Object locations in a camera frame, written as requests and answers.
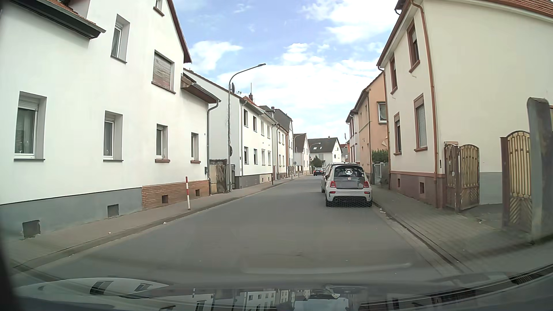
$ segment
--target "brick base wall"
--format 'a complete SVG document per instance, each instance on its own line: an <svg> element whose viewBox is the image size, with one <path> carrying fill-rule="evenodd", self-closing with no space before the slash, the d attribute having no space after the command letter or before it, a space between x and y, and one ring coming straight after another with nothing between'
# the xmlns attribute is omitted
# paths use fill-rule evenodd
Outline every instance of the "brick base wall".
<svg viewBox="0 0 553 311"><path fill-rule="evenodd" d="M190 199L196 199L202 196L209 196L208 180L194 180L193 182L189 181L188 188L190 191ZM197 190L200 191L199 196L196 196ZM164 204L161 201L161 196L163 195L167 195L169 197L169 202L167 204ZM158 208L160 206L175 204L182 201L186 201L186 183L172 183L142 187L143 209Z"/></svg>

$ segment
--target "tree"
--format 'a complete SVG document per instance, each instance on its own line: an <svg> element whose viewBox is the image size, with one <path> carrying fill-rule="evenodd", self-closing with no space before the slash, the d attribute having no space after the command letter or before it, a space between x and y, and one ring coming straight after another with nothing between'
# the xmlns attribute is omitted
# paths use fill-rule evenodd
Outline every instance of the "tree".
<svg viewBox="0 0 553 311"><path fill-rule="evenodd" d="M373 150L373 163L387 163L388 151L386 149Z"/></svg>
<svg viewBox="0 0 553 311"><path fill-rule="evenodd" d="M313 167L322 167L322 161L318 156L315 156L315 159L311 161L311 166Z"/></svg>

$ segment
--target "curb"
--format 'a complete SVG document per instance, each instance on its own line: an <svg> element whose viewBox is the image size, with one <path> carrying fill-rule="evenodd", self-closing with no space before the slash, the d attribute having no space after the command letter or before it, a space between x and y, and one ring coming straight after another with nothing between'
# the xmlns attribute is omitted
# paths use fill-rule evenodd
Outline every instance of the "curb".
<svg viewBox="0 0 553 311"><path fill-rule="evenodd" d="M64 250L60 250L60 251L57 251L57 252L42 256L42 257L31 259L31 260L23 262L23 263L19 263L19 262L16 262L16 261L10 259L9 260L9 266L11 268L10 275L15 275L15 274L18 274L18 273L33 270L33 269L38 268L40 266L43 266L47 263L51 263L51 262L54 262L56 260L60 260L60 259L65 258L65 257L69 257L69 256L74 255L76 253L89 250L93 247L96 247L96 246L99 246L99 245L102 245L102 244L105 244L105 243L108 243L108 242L112 242L112 241L115 241L115 240L119 240L119 239L124 238L124 237L129 236L129 235L137 234L137 233L142 232L144 230L162 225L166 222L171 222L173 220L177 220L177 219L195 214L199 211L204 211L204 210L207 210L207 209L210 209L210 208L214 208L215 206L219 206L219 205L222 205L222 204L225 204L225 203L232 202L234 200L245 198L246 196L258 194L258 193L263 192L265 190L268 190L268 189L274 188L276 186L286 184L286 183L291 182L291 181L292 180L288 180L287 182L283 182L283 183L280 183L280 184L277 184L277 185L271 185L271 186L269 186L269 187L267 187L263 190L260 190L260 191L254 192L254 193L250 193L250 194L247 194L247 195L244 195L244 196L237 196L237 197L234 197L234 198L229 198L229 199L222 200L222 201L219 201L219 202L216 202L216 203L212 203L210 205L203 206L203 207L195 209L195 210L191 210L191 211L187 211L187 212L184 212L184 213L181 213L181 214L173 215L171 217L166 217L166 218L163 218L163 219L159 219L159 220L150 222L149 224L144 224L144 225L140 225L140 226L137 226L137 227L134 227L134 228L126 229L126 230L123 230L121 232L117 232L115 234L107 235L107 236L100 237L100 238L97 238L97 239L92 240L92 241L84 242L84 243L79 244L79 245L71 246L71 247L68 247Z"/></svg>
<svg viewBox="0 0 553 311"><path fill-rule="evenodd" d="M390 210L386 209L382 204L374 201L373 204L379 208L381 208L383 211L386 212L388 217L399 223L402 227L404 227L407 231L411 232L415 237L417 237L419 240L421 240L430 250L435 252L438 256L440 256L445 262L447 262L450 266L452 266L454 269L461 273L472 273L472 269L465 266L460 260L453 257L450 253L446 252L441 248L438 244L434 243L431 239L427 238L424 234L418 232L416 229L414 229L412 226L407 224L405 220L403 220L400 216L396 215L395 213L391 212Z"/></svg>

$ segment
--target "red and white bollard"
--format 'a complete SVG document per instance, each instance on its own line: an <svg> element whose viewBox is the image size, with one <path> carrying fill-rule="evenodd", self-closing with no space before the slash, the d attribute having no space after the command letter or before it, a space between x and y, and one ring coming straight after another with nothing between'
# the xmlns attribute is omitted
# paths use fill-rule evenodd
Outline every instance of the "red and white bollard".
<svg viewBox="0 0 553 311"><path fill-rule="evenodd" d="M188 176L186 177L186 202L188 203L188 210L190 210L190 193L188 190Z"/></svg>

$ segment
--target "concrete post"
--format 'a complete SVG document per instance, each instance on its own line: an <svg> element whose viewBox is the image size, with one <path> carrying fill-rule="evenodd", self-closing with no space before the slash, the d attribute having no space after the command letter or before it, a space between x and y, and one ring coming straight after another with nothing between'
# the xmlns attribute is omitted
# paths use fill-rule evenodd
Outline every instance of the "concrete post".
<svg viewBox="0 0 553 311"><path fill-rule="evenodd" d="M546 99L529 98L530 190L532 196L531 241L553 234L553 130Z"/></svg>

